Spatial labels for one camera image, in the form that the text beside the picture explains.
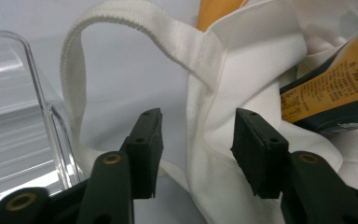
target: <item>canvas bag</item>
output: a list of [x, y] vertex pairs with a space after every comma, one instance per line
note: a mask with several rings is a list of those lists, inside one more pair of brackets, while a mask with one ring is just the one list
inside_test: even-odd
[[119, 23], [143, 32], [189, 71], [186, 179], [171, 164], [163, 161], [161, 165], [188, 188], [209, 223], [283, 223], [279, 201], [254, 197], [229, 151], [237, 107], [263, 116], [287, 138], [290, 151], [317, 153], [339, 169], [342, 157], [329, 141], [281, 120], [278, 76], [306, 54], [290, 1], [267, 0], [244, 7], [205, 33], [175, 21], [149, 2], [109, 1], [86, 11], [62, 48], [62, 92], [71, 144], [86, 173], [101, 152], [79, 141], [87, 102], [80, 34], [96, 22]]

